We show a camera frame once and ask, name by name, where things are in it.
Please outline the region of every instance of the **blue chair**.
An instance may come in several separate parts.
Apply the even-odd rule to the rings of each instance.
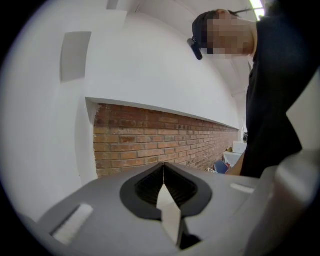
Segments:
[[[228,166],[222,160],[219,160],[214,163],[214,170],[218,174],[226,174],[228,171]]]

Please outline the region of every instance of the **white tablecloth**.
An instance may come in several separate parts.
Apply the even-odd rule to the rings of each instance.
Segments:
[[[241,157],[241,153],[231,153],[231,152],[224,152],[223,157],[227,164],[230,164],[231,167],[234,167],[235,164],[238,162],[239,158]]]

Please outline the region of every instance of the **fluorescent light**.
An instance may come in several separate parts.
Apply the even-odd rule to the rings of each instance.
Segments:
[[[256,8],[263,8],[264,6],[261,3],[261,0],[250,0],[252,8],[256,9]]]
[[[254,12],[258,21],[260,21],[261,16],[265,16],[265,9],[257,9],[257,10],[254,10]]]

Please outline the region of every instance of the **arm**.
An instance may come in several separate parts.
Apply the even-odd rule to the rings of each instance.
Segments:
[[[235,166],[231,170],[229,170],[226,173],[226,175],[240,176],[241,170],[242,170],[242,165],[244,163],[245,153],[246,153],[246,151],[243,152],[243,154],[240,156],[238,162],[236,162]]]

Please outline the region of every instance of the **brick wall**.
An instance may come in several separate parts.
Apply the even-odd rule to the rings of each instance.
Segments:
[[[236,129],[185,116],[100,104],[94,124],[97,174],[158,162],[205,170],[222,159],[237,134]]]

